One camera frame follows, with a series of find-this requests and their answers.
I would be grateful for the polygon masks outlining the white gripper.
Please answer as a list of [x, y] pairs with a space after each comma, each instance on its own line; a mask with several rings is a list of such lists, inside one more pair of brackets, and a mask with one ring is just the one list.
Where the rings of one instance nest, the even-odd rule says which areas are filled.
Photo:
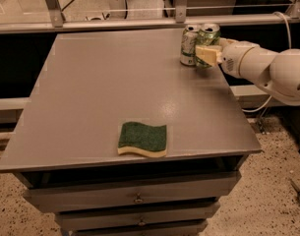
[[222, 38], [220, 45], [198, 45], [196, 47], [196, 63], [201, 66], [213, 67], [221, 62], [224, 73], [241, 79], [240, 66], [244, 56], [259, 44], [249, 41], [238, 41]]

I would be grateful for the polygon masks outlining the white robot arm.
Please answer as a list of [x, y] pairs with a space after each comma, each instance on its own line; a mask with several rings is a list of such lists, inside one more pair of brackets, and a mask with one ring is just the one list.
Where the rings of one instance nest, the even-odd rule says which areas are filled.
[[195, 47], [196, 64], [220, 65], [223, 72], [245, 79], [276, 100], [300, 106], [300, 49], [274, 52], [249, 41], [221, 38], [218, 45]]

